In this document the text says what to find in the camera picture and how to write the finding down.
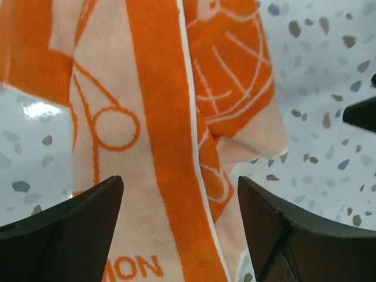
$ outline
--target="towel fold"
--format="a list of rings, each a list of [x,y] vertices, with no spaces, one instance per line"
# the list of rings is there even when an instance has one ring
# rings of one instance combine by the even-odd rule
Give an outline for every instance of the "towel fold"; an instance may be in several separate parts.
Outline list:
[[[75,194],[123,178],[103,282],[243,281],[227,175],[286,149],[256,3],[2,0],[0,38],[4,86],[70,108]]]

